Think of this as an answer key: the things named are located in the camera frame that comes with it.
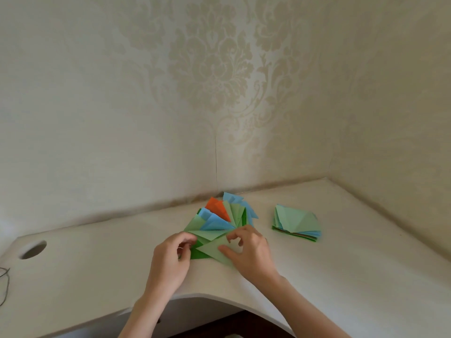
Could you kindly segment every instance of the white desk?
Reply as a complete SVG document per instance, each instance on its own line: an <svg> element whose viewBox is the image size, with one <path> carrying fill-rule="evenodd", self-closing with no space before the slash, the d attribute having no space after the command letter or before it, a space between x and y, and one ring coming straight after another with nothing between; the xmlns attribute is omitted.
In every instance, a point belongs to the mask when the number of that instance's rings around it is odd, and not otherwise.
<svg viewBox="0 0 451 338"><path fill-rule="evenodd" d="M281 274L353 337L449 337L451 264L327 180L245 194L260 216ZM17 240L0 337L33 338L133 305L152 251L182 230L204 204L191 204ZM323 227L313 243L271 230L277 204L312 210ZM47 248L29 260L30 242ZM257 313L290 330L279 312L237 271L212 259L192 261L175 297L203 296Z"/></svg>

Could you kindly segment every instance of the orange paper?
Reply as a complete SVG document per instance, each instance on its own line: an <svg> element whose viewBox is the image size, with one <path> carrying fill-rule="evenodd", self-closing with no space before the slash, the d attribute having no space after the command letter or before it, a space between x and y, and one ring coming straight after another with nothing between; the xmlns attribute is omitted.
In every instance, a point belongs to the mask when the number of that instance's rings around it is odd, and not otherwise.
<svg viewBox="0 0 451 338"><path fill-rule="evenodd" d="M208 203L205 205L205 208L207 210L209 210L210 212L214 213L215 215L218 215L223 220L231 222L230 217L229 217L222 201L211 197L210 200L208 201Z"/></svg>

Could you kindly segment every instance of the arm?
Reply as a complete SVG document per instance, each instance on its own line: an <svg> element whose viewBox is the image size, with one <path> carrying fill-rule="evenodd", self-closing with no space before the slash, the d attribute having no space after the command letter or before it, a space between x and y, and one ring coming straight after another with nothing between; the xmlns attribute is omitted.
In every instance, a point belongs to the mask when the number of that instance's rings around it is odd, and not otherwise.
<svg viewBox="0 0 451 338"><path fill-rule="evenodd" d="M166 304L185 279L190 244L196 240L195 235L182 232L156 246L144 294L133 306L119 338L150 338Z"/></svg>
<svg viewBox="0 0 451 338"><path fill-rule="evenodd" d="M226 246L218 249L282 313L297 337L349 338L280 276L272 261L268 241L261 233L245 225L227 235L229 241L236 238L241 239L241 254Z"/></svg>

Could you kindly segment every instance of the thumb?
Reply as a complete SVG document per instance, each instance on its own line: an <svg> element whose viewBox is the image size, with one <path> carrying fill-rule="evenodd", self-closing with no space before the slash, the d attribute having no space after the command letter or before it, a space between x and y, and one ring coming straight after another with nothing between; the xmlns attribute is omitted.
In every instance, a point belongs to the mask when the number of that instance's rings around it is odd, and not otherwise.
<svg viewBox="0 0 451 338"><path fill-rule="evenodd" d="M182 255L180 257L180 261L189 261L191 258L191 244L187 243L183 246Z"/></svg>
<svg viewBox="0 0 451 338"><path fill-rule="evenodd" d="M231 259L232 262L234 262L238 258L238 253L234 252L228 246L221 245L218 247L218 250L223 253L225 257Z"/></svg>

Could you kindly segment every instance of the black cable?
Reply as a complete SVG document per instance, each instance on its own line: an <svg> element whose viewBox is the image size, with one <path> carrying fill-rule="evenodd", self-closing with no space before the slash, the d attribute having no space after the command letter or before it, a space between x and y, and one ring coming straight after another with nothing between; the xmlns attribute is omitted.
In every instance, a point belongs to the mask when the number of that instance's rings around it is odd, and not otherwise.
<svg viewBox="0 0 451 338"><path fill-rule="evenodd" d="M4 295L4 299L3 299L2 303L0 304L0 307L1 307L4 304L4 302L6 301L6 298L8 296L8 289L9 289L9 274L8 274L8 272L9 272L10 268L6 269L6 268L3 268L3 267L0 267L0 269L4 270L4 273L2 275L0 275L0 278L2 278L5 275L8 277L8 283L6 284L6 293Z"/></svg>

